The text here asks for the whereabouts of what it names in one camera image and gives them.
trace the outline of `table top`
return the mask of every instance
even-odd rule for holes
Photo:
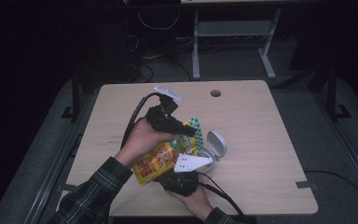
[[[109,156],[116,155],[133,110],[155,86],[116,84],[101,88],[67,184],[78,186],[87,181]],[[227,154],[210,176],[245,214],[313,214],[318,210],[311,189],[296,185],[307,178],[264,81],[176,82],[159,86],[183,96],[172,115],[181,121],[197,117],[204,143],[211,130],[224,137]],[[221,96],[212,97],[212,90],[219,90]],[[150,98],[139,115],[158,104],[158,97]],[[237,215],[224,199],[207,193],[213,206]],[[141,188],[135,175],[113,201],[110,215],[191,216],[159,183]]]

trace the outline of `plaid shirt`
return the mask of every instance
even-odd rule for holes
[[[89,181],[65,195],[60,208],[49,223],[102,223],[110,205],[132,171],[110,157]],[[205,220],[207,224],[234,224],[233,218],[215,208]]]

